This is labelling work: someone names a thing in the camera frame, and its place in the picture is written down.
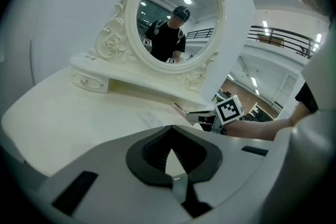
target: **ornate white mirror frame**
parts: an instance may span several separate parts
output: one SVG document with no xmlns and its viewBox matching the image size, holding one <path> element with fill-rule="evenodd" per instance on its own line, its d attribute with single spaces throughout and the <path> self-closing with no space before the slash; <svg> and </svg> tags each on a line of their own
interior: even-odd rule
<svg viewBox="0 0 336 224">
<path fill-rule="evenodd" d="M 226 25 L 226 4 L 217 0 L 218 24 L 208 46 L 192 59 L 168 64 L 152 57 L 142 44 L 136 14 L 141 0 L 120 0 L 118 12 L 99 33 L 96 49 L 70 59 L 74 84 L 97 92 L 107 92 L 112 80 L 136 84 L 205 105 L 197 94 L 205 81 L 207 65 L 218 55 L 217 48 Z"/>
</svg>

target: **round ceiling lamp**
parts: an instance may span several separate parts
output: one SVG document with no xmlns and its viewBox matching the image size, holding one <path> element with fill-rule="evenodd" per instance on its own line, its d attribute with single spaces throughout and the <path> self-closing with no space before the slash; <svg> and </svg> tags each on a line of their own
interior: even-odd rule
<svg viewBox="0 0 336 224">
<path fill-rule="evenodd" d="M 192 3 L 191 0 L 184 0 L 184 2 L 185 2 L 186 4 L 191 4 L 191 3 Z"/>
</svg>

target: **mirror frame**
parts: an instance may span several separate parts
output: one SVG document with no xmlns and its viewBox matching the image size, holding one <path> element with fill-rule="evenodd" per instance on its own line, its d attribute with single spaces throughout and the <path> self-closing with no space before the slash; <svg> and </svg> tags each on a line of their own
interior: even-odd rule
<svg viewBox="0 0 336 224">
<path fill-rule="evenodd" d="M 177 64 L 164 63 L 155 59 L 150 53 L 148 53 L 142 44 L 136 21 L 140 1 L 141 0 L 128 0 L 128 6 L 125 9 L 125 28 L 130 48 L 133 51 L 134 56 L 145 65 L 160 73 L 182 74 L 196 69 L 211 59 L 213 55 L 218 54 L 217 48 L 223 36 L 227 19 L 225 0 L 217 0 L 219 10 L 218 24 L 215 27 L 212 34 L 213 36 L 207 47 L 199 55 L 193 57 L 192 59 Z"/>
</svg>

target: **round mirror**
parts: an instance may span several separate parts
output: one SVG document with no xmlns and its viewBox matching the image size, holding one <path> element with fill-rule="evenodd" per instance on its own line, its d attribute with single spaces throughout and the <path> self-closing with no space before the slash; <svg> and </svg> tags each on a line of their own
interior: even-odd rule
<svg viewBox="0 0 336 224">
<path fill-rule="evenodd" d="M 182 63 L 202 53 L 218 23 L 217 0 L 141 0 L 140 39 L 157 60 Z"/>
</svg>

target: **railing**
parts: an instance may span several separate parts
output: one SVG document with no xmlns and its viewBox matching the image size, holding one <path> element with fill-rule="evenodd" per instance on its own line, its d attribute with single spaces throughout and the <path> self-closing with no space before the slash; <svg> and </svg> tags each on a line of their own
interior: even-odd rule
<svg viewBox="0 0 336 224">
<path fill-rule="evenodd" d="M 213 28 L 202 29 L 189 32 L 186 39 L 209 38 L 213 33 Z M 312 38 L 294 33 L 291 31 L 252 25 L 247 36 L 248 39 L 254 39 L 263 43 L 268 43 L 282 48 L 288 48 L 296 51 L 297 54 L 310 59 L 314 53 L 314 45 L 320 44 Z"/>
<path fill-rule="evenodd" d="M 188 35 L 186 36 L 186 39 L 189 39 L 189 38 L 208 38 L 208 37 L 211 36 L 213 31 L 214 31 L 214 28 L 192 31 L 192 32 L 188 33 Z"/>
</svg>

